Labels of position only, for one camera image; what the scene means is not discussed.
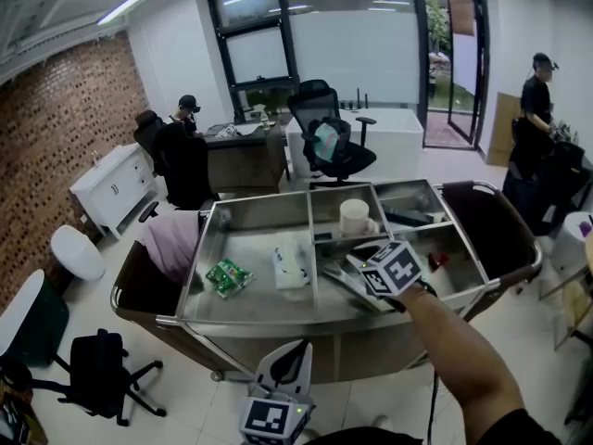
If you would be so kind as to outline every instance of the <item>cart handle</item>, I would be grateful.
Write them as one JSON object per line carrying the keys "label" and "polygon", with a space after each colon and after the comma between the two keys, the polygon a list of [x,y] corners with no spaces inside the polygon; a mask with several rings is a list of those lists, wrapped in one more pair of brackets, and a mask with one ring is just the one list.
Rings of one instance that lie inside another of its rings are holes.
{"label": "cart handle", "polygon": [[[524,279],[533,278],[539,273],[539,271],[541,270],[542,262],[544,260],[543,251],[541,249],[541,246],[539,246],[539,243],[537,242],[536,237],[533,235],[533,233],[531,232],[531,230],[529,229],[529,227],[527,226],[527,224],[525,223],[525,221],[523,220],[523,218],[521,217],[519,212],[510,203],[510,201],[507,199],[507,197],[505,197],[500,192],[500,190],[497,187],[495,187],[493,184],[491,184],[489,182],[478,180],[478,181],[456,182],[456,183],[435,184],[434,185],[435,189],[438,189],[438,190],[442,190],[444,188],[463,188],[463,187],[476,188],[477,186],[483,187],[487,190],[492,191],[494,197],[501,204],[504,205],[507,212],[509,212],[511,214],[511,216],[513,217],[513,219],[521,226],[521,230],[523,231],[525,238],[527,240],[529,240],[529,242],[531,243],[531,249],[534,251],[534,254],[536,257],[531,265],[527,265],[525,267],[522,267],[521,269],[518,269],[511,273],[507,273],[505,275],[502,275],[498,279],[490,280],[488,282],[488,286],[486,288],[486,293],[491,293],[491,292],[496,292],[496,291],[502,291],[502,293],[504,293],[509,287],[517,285],[519,282],[521,282]],[[461,226],[460,222],[458,222],[458,225],[460,226],[461,229],[463,229],[463,226]]]}

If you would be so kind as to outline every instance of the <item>trash bin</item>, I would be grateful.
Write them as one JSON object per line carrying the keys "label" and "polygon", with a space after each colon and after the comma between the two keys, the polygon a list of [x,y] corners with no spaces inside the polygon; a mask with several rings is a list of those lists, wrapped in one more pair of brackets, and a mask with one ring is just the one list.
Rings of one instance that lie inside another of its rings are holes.
{"label": "trash bin", "polygon": [[560,273],[572,274],[587,265],[585,237],[581,224],[591,225],[588,212],[573,212],[566,216],[556,237],[554,249],[549,258],[552,266]]}
{"label": "trash bin", "polygon": [[66,302],[44,271],[35,271],[0,316],[0,355],[30,367],[50,364],[68,319]]}
{"label": "trash bin", "polygon": [[72,226],[63,225],[54,232],[51,249],[57,260],[82,280],[96,280],[105,273],[105,261],[95,244]]}

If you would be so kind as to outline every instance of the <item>white desk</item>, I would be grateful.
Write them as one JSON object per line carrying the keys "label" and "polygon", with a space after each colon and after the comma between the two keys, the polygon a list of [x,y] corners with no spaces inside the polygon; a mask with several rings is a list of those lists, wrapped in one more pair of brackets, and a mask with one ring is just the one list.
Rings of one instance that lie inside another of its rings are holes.
{"label": "white desk", "polygon": [[120,240],[118,225],[149,191],[158,191],[157,183],[138,144],[116,146],[85,173],[70,191],[102,235],[103,226]]}
{"label": "white desk", "polygon": [[[351,181],[402,181],[417,176],[418,160],[423,149],[423,127],[416,115],[408,108],[362,108],[356,112],[340,110],[340,117],[352,127],[350,142],[360,144],[362,124],[357,117],[375,119],[375,125],[367,126],[365,146],[377,156],[373,165],[352,175]],[[286,127],[286,138],[298,178],[310,178],[309,162],[303,156],[305,141],[293,118]]]}

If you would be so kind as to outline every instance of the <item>black shirt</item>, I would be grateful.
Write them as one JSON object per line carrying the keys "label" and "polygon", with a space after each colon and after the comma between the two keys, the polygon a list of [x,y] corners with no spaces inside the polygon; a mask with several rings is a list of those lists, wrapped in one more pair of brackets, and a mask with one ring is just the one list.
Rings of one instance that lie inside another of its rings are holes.
{"label": "black shirt", "polygon": [[[433,434],[433,442],[438,435]],[[422,445],[420,439],[387,432],[380,428],[362,427],[342,430],[320,439],[314,445],[344,445],[364,443],[372,445]],[[478,445],[561,445],[552,434],[546,432],[525,410],[511,412],[496,422],[480,439]]]}
{"label": "black shirt", "polygon": [[172,115],[169,115],[169,118],[174,122],[182,121],[185,124],[185,133],[188,137],[193,136],[197,132],[196,124],[191,118],[186,117],[185,119],[175,119]]}
{"label": "black shirt", "polygon": [[548,85],[541,82],[536,76],[527,80],[523,86],[521,109],[524,112],[536,114],[545,123],[552,122]]}

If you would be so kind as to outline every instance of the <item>red object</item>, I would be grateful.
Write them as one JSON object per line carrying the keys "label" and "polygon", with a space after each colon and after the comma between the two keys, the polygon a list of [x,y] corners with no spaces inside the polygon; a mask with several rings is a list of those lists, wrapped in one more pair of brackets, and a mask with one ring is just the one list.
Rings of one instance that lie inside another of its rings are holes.
{"label": "red object", "polygon": [[448,262],[448,255],[445,252],[435,254],[431,252],[428,255],[428,265],[430,266],[431,272],[437,271],[439,267],[446,265]]}

